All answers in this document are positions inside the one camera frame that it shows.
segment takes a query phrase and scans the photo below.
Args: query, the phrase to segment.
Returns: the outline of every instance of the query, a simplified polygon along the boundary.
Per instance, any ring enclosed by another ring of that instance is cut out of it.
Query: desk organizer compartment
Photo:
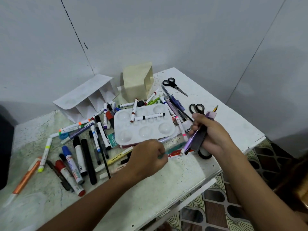
[[[174,133],[175,126],[166,105],[153,104],[136,108],[137,117],[155,113],[165,113],[165,116],[131,123],[132,108],[116,112],[114,116],[115,141],[119,145],[129,145],[144,140],[171,136]]]
[[[57,108],[71,121],[91,118],[104,103],[119,94],[112,77],[97,74],[79,87],[54,101]]]

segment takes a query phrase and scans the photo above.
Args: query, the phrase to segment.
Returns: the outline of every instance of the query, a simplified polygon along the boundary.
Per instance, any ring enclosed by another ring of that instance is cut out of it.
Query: white plastic palette
[[[131,123],[132,108],[122,109],[116,112],[114,116],[115,141],[119,145],[129,145],[140,143],[144,140],[160,139],[172,135],[175,126],[166,105],[153,104],[136,108],[137,117],[155,113],[165,113],[165,116]]]

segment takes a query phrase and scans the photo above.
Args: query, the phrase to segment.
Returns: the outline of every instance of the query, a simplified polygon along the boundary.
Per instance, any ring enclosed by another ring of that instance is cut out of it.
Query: black scissors
[[[181,89],[179,89],[179,87],[175,84],[175,79],[172,78],[172,77],[168,78],[168,80],[164,80],[163,85],[173,87],[173,88],[179,90],[180,92],[182,92],[184,95],[187,96],[187,94],[185,92],[183,92]]]
[[[191,104],[189,106],[190,113],[201,113],[204,115],[204,105],[203,104]]]

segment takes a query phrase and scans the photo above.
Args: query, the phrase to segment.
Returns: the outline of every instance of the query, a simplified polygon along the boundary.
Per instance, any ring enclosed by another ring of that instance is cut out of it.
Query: patterned floor
[[[281,166],[292,158],[268,140],[264,140],[246,156],[265,182],[271,180]],[[157,231],[253,231],[226,175],[222,173],[216,176],[216,180],[215,184],[168,219]]]

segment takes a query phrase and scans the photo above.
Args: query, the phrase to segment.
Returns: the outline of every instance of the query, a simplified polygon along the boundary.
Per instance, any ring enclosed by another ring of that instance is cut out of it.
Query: table surface
[[[187,93],[188,97],[172,87],[166,87],[167,91],[181,101],[189,116],[191,114],[188,107],[191,103],[203,104],[205,110],[213,110],[216,105],[219,105],[215,120],[220,122],[229,132],[234,143],[242,152],[253,148],[264,139],[262,132],[176,68],[164,70],[153,76],[155,81],[150,93],[161,86],[163,80],[169,77],[175,78],[176,84]],[[114,101],[117,104],[126,103],[121,95],[116,97]],[[42,155],[48,136],[57,132],[61,127],[70,124],[71,121],[65,118],[61,112],[54,111],[16,126],[9,180],[7,186],[0,191],[0,204],[6,201],[33,160]],[[88,140],[93,164],[96,167],[88,132],[83,133],[81,137]],[[181,142],[183,142],[183,139],[179,135],[164,145],[165,148],[170,148]],[[72,142],[69,142],[67,146],[72,150],[73,157],[75,157]],[[55,138],[48,159],[54,163],[59,159],[58,155],[61,152],[60,140]],[[110,155],[114,156],[119,152],[121,152],[121,149],[113,149],[110,151]],[[187,193],[212,179],[220,171],[221,168],[214,157],[204,160],[194,153],[171,159],[158,173],[128,190],[100,221],[95,230],[128,231],[139,229]],[[88,177],[85,178],[86,182],[83,187],[87,192],[104,182],[104,180],[99,180],[100,174],[97,173],[98,183],[94,186],[90,184]],[[60,180],[48,166],[42,173],[33,175],[19,196],[36,192],[42,192],[46,196],[45,222],[79,199],[74,193],[64,190],[60,185]]]

